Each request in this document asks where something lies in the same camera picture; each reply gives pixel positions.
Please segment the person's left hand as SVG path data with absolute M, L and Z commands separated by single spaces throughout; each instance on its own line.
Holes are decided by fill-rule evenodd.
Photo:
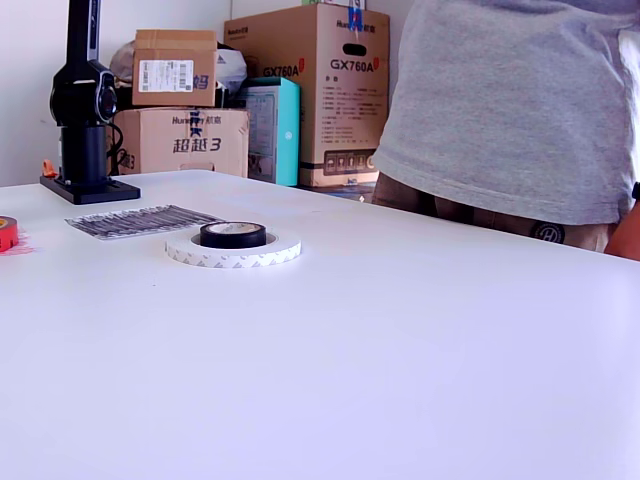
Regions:
M 612 234 L 605 253 L 620 258 L 640 260 L 640 206 L 636 200 L 632 210 Z

